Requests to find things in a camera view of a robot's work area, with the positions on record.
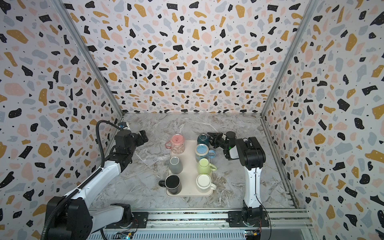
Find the pink glass mug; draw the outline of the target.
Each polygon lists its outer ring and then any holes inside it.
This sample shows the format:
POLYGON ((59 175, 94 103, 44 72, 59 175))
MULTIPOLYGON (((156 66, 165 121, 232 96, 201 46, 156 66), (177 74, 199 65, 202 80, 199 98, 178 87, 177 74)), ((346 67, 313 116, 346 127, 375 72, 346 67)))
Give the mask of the pink glass mug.
POLYGON ((185 139, 180 134, 173 135, 165 147, 171 149, 175 154, 182 154, 185 151, 185 139))

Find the light blue yellow-inside mug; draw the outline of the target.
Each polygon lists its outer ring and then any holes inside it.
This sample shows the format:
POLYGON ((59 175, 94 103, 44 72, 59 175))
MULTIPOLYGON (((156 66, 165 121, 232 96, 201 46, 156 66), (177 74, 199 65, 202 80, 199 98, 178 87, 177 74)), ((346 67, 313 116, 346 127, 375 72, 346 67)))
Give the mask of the light blue yellow-inside mug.
POLYGON ((213 159, 216 157, 216 152, 210 150, 205 144, 198 144, 195 148, 195 158, 199 162, 201 159, 213 159))

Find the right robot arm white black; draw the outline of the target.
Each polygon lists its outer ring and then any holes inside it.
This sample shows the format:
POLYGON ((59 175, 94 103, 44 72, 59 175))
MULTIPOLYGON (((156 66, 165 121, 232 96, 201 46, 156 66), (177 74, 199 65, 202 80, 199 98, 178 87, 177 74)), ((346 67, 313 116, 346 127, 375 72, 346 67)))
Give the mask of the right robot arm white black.
POLYGON ((256 137, 237 138, 236 133, 208 133, 210 145, 222 148, 229 161, 238 160, 246 176, 245 197, 241 211, 228 212, 227 222, 231 228, 269 227, 270 219, 264 208, 261 193, 261 173, 267 156, 256 137))

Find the dark green mug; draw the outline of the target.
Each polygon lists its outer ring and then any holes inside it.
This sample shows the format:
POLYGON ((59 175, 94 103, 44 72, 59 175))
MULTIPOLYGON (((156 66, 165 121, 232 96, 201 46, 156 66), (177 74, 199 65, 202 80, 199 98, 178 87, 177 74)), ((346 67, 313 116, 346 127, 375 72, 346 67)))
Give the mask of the dark green mug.
POLYGON ((197 143, 198 143, 198 145, 204 144, 208 148, 210 148, 210 139, 206 134, 200 134, 197 138, 197 143))

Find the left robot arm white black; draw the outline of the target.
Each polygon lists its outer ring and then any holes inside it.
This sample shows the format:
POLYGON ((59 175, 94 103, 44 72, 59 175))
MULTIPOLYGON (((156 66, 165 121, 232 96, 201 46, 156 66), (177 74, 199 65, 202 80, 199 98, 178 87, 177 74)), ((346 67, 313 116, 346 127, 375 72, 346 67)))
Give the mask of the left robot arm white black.
POLYGON ((47 204, 43 240, 85 240, 104 227, 122 223, 137 223, 129 204, 112 204, 107 208, 91 211, 89 207, 96 196, 132 163, 137 147, 148 142, 147 134, 121 130, 115 136, 115 151, 83 183, 63 197, 53 197, 47 204))

